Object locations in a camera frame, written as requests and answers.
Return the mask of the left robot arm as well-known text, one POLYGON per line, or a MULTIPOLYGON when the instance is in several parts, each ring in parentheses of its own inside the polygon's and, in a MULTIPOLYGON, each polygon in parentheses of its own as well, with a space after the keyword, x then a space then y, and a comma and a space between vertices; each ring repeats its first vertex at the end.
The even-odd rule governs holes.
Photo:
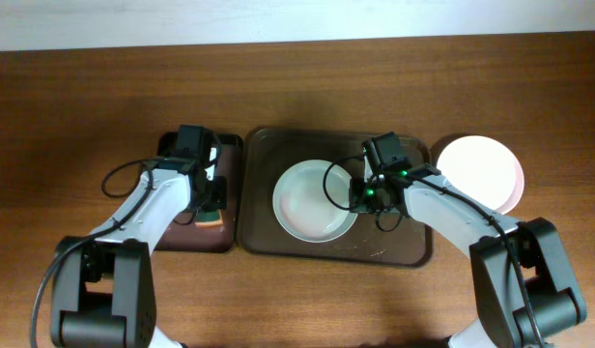
POLYGON ((57 347, 176 347, 156 323, 151 256, 175 217, 212 206, 215 160, 155 158, 139 163, 125 202, 85 237, 56 248, 50 337, 57 347))

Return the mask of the green orange sponge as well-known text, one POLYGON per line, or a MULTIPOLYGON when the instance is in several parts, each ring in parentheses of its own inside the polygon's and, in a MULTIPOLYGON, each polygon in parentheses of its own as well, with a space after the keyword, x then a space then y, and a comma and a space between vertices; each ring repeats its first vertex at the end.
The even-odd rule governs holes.
POLYGON ((219 211, 201 212, 194 220, 198 228, 213 228, 214 226, 223 225, 222 214, 219 211))

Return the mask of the pink plate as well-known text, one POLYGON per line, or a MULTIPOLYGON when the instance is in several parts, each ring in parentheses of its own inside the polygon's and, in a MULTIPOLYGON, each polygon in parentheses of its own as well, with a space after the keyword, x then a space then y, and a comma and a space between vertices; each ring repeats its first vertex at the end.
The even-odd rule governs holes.
POLYGON ((516 174, 515 183, 508 199, 497 209, 502 214, 511 212, 521 201, 524 194, 525 177, 523 168, 518 160, 514 163, 516 174))

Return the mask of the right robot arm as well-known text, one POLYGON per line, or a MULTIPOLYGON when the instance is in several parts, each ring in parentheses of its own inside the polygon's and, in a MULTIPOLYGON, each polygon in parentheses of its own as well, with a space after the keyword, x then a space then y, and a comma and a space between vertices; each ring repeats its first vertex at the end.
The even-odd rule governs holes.
POLYGON ((587 306, 555 226, 488 209, 434 166, 350 182, 354 213, 397 213, 437 231, 470 260, 477 319, 448 347, 544 347, 583 323, 587 306))

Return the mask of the cream white plate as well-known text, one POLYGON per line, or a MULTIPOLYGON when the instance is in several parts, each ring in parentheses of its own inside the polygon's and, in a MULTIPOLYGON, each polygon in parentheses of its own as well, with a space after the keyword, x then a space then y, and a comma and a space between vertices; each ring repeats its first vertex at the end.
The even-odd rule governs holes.
POLYGON ((436 167, 455 188, 498 212, 512 192, 516 160, 501 142, 487 136, 466 135, 442 149, 436 167))

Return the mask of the pale green plate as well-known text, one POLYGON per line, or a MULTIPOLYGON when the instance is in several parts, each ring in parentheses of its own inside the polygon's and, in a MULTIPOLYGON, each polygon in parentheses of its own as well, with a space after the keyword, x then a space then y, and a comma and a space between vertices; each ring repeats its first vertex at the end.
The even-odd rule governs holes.
POLYGON ((307 243, 327 243, 354 225, 349 205, 350 174, 322 159, 309 159, 287 169, 275 184, 272 209, 281 227, 307 243))

